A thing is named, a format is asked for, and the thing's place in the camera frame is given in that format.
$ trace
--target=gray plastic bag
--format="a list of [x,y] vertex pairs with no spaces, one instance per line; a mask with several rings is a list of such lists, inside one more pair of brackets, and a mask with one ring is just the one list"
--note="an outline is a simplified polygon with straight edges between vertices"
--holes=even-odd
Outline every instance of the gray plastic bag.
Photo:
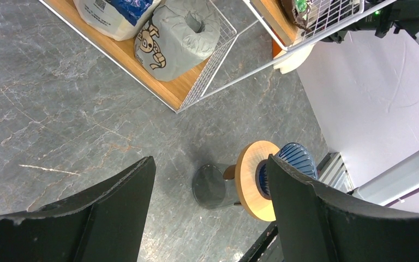
[[216,10],[206,0],[167,0],[138,33],[135,56],[157,80],[171,81],[207,59],[219,40]]

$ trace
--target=blue wrapper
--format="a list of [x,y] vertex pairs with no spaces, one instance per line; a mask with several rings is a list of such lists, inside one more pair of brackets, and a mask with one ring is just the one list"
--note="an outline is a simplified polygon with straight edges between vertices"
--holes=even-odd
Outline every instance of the blue wrapper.
[[153,0],[107,0],[133,26],[152,5]]

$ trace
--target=marble countertop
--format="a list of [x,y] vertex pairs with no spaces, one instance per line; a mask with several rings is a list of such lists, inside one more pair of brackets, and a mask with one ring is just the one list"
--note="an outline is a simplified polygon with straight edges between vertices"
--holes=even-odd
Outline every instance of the marble countertop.
[[[239,30],[253,21],[238,17]],[[262,27],[241,39],[212,88],[270,59]],[[300,142],[317,161],[326,154],[296,73],[266,69],[175,114],[36,0],[0,1],[0,214],[34,211],[151,155],[139,261],[236,261],[267,223],[198,207],[191,178],[260,139]]]

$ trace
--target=wooden disc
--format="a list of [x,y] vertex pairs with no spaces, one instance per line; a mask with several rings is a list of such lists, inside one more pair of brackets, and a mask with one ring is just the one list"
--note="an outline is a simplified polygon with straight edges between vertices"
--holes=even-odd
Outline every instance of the wooden disc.
[[240,203],[254,218],[275,221],[272,201],[264,198],[256,185],[256,169],[269,154],[276,154],[279,148],[269,141],[258,141],[245,147],[238,156],[235,167],[235,185]]

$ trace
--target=white plastic box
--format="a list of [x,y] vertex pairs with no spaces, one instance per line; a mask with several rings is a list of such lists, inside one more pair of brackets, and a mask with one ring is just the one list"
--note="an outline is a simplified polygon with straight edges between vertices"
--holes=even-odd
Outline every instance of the white plastic box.
[[153,11],[161,0],[154,0],[145,13],[139,18],[135,26],[131,25],[112,5],[106,0],[74,0],[81,18],[100,33],[123,41],[137,35],[142,26],[152,16]]

